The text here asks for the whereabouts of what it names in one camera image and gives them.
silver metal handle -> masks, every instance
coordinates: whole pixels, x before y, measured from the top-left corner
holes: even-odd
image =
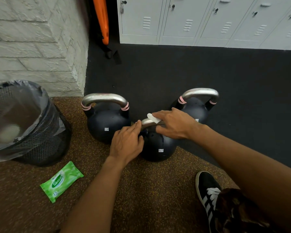
[[[143,131],[144,129],[150,126],[163,125],[163,124],[165,124],[163,120],[159,121],[158,123],[155,123],[151,119],[146,118],[141,121],[141,131]]]
[[[94,102],[101,102],[101,101],[109,101],[116,103],[120,105],[122,108],[124,108],[127,105],[127,100],[117,94],[112,93],[93,93],[88,94],[82,99],[82,105],[89,106],[90,104]]]
[[[186,91],[182,94],[182,98],[187,100],[191,97],[197,96],[210,96],[212,102],[217,102],[219,100],[219,93],[211,88],[194,88]]]
[[[271,3],[263,3],[260,6],[261,7],[270,7],[272,4]]]
[[[231,0],[220,0],[221,3],[230,3]]]

orange object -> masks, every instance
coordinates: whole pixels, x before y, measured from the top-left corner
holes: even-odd
[[[93,0],[98,22],[102,33],[102,42],[109,44],[109,19],[106,0]]]

trash can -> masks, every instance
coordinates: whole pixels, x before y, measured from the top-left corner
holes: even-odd
[[[0,162],[50,166],[66,154],[71,125],[40,85],[0,84]]]

locker handle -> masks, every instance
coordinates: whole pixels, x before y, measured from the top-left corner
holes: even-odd
[[[231,0],[220,0],[221,3],[230,3]]]
[[[263,3],[261,4],[261,7],[270,7],[272,4],[271,3]]]

person's left hand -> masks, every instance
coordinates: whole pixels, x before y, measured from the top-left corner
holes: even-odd
[[[140,129],[141,121],[138,120],[131,127],[123,127],[114,133],[109,157],[122,164],[123,168],[136,158],[143,149],[143,137],[138,138]]]

